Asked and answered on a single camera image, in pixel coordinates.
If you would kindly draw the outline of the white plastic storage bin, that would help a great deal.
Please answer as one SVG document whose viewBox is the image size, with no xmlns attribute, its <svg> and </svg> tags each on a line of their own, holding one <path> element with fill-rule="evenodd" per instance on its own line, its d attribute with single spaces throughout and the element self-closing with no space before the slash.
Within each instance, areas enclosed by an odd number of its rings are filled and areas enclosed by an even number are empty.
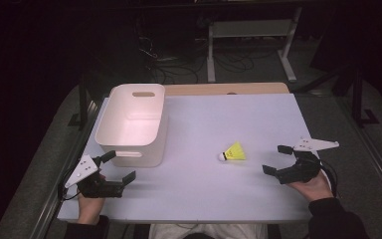
<svg viewBox="0 0 382 239">
<path fill-rule="evenodd" d="M 114 151 L 117 167 L 155 167 L 162 161 L 168 113 L 165 88 L 158 84 L 114 87 L 99 120 L 95 141 L 104 152 Z"/>
</svg>

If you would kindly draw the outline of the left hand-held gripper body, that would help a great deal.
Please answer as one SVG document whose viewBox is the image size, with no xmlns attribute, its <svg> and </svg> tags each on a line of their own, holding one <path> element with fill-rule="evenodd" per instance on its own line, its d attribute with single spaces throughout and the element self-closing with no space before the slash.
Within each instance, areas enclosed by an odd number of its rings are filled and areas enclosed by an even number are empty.
<svg viewBox="0 0 382 239">
<path fill-rule="evenodd" d="M 107 181 L 100 175 L 99 167 L 100 164 L 95 163 L 95 157 L 83 155 L 64 187 L 70 188 L 75 185 L 87 198 L 121 197 L 125 185 L 121 181 Z"/>
</svg>

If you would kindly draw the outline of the wooden desk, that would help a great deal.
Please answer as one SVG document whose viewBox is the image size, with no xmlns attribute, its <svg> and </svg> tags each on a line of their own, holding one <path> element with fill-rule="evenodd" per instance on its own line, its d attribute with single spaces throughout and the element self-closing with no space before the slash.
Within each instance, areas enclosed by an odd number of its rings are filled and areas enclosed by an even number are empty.
<svg viewBox="0 0 382 239">
<path fill-rule="evenodd" d="M 165 86 L 166 96 L 259 95 L 288 93 L 289 89 L 284 83 L 193 84 Z"/>
</svg>

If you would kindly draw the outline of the aluminium rail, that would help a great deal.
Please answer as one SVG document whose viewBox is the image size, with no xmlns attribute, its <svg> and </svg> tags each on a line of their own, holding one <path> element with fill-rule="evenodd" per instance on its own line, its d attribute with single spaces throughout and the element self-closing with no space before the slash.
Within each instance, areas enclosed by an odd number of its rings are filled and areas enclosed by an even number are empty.
<svg viewBox="0 0 382 239">
<path fill-rule="evenodd" d="M 349 124 L 355 130 L 358 138 L 361 140 L 363 147 L 367 151 L 373 168 L 377 172 L 379 178 L 382 181 L 382 155 L 379 153 L 377 147 L 374 145 L 372 138 L 367 134 L 364 128 L 362 128 L 351 116 L 349 104 L 343 99 L 338 98 L 336 100 L 342 113 L 345 115 Z"/>
<path fill-rule="evenodd" d="M 44 195 L 45 199 L 28 239 L 46 239 L 63 203 L 64 181 L 86 147 L 100 107 L 101 102 L 94 101 L 93 114 L 82 130 L 69 126 L 71 116 L 79 110 L 79 102 L 62 104 L 52 121 L 50 132 L 46 133 L 38 149 L 39 158 L 34 160 L 35 192 Z"/>
</svg>

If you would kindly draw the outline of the person's lap in light trousers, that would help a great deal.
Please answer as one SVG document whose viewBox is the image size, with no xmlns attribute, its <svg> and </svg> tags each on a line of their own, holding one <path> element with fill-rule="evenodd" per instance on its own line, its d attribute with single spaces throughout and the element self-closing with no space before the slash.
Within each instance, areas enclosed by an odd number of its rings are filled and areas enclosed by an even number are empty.
<svg viewBox="0 0 382 239">
<path fill-rule="evenodd" d="M 151 224 L 148 239 L 268 239 L 268 225 Z"/>
</svg>

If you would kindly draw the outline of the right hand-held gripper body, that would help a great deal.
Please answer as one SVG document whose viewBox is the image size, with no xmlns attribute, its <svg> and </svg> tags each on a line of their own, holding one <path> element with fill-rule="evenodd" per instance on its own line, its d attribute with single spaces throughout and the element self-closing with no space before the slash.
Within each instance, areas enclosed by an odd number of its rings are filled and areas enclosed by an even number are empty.
<svg viewBox="0 0 382 239">
<path fill-rule="evenodd" d="M 279 169 L 277 171 L 277 179 L 280 184 L 299 181 L 308 182 L 322 170 L 328 177 L 329 183 L 333 185 L 336 182 L 334 175 L 323 166 L 315 153 L 320 150 L 336 147 L 339 147 L 337 141 L 302 137 L 292 146 L 295 164 L 288 168 Z"/>
</svg>

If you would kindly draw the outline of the person's left hand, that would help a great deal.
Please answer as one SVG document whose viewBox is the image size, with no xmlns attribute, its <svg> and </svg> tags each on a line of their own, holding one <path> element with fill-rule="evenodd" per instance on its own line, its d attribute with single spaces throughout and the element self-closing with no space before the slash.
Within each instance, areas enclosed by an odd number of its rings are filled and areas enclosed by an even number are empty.
<svg viewBox="0 0 382 239">
<path fill-rule="evenodd" d="M 77 222 L 85 225 L 97 225 L 100 213 L 105 203 L 104 198 L 87 198 L 81 193 L 78 195 L 79 217 Z"/>
</svg>

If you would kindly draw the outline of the yellow shuttlecock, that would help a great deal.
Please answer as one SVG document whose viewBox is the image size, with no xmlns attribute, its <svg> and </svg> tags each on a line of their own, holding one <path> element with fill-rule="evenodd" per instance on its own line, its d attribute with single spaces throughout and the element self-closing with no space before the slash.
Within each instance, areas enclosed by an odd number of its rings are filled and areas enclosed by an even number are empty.
<svg viewBox="0 0 382 239">
<path fill-rule="evenodd" d="M 238 141 L 236 141 L 228 149 L 221 152 L 218 156 L 218 159 L 221 161 L 245 160 L 246 154 L 245 154 L 241 144 Z"/>
</svg>

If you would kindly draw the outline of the person's right hand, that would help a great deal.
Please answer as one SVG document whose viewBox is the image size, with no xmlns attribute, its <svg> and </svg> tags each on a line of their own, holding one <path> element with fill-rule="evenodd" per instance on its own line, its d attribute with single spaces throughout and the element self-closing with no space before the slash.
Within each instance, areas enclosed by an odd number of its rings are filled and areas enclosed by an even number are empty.
<svg viewBox="0 0 382 239">
<path fill-rule="evenodd" d="M 299 192 L 308 202 L 333 197 L 328 181 L 321 171 L 308 182 L 293 182 L 288 186 Z"/>
</svg>

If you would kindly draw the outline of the white metal frame stand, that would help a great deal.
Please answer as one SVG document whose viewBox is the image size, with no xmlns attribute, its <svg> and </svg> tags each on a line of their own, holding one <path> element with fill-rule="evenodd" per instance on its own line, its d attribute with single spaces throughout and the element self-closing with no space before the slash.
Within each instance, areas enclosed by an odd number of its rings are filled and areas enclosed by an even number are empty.
<svg viewBox="0 0 382 239">
<path fill-rule="evenodd" d="M 216 82 L 213 42 L 220 38 L 237 37 L 285 37 L 284 46 L 277 50 L 287 79 L 293 83 L 296 75 L 287 58 L 290 46 L 298 25 L 302 8 L 296 7 L 293 16 L 279 20 L 250 20 L 214 22 L 208 29 L 207 77 L 209 83 Z"/>
</svg>

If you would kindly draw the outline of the black metal stand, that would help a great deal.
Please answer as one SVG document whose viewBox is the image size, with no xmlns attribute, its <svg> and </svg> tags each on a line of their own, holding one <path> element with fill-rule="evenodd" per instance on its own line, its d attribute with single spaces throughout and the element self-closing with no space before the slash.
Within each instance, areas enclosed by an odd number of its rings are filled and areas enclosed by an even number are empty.
<svg viewBox="0 0 382 239">
<path fill-rule="evenodd" d="M 366 124 L 377 124 L 378 118 L 371 110 L 362 107 L 363 77 L 359 68 L 354 69 L 354 79 L 352 83 L 352 107 L 351 116 L 355 123 L 364 128 Z"/>
<path fill-rule="evenodd" d="M 90 95 L 88 81 L 85 75 L 81 75 L 80 77 L 78 93 L 79 110 L 71 116 L 69 126 L 77 126 L 79 130 L 82 130 L 87 125 L 94 108 L 94 101 Z"/>
</svg>

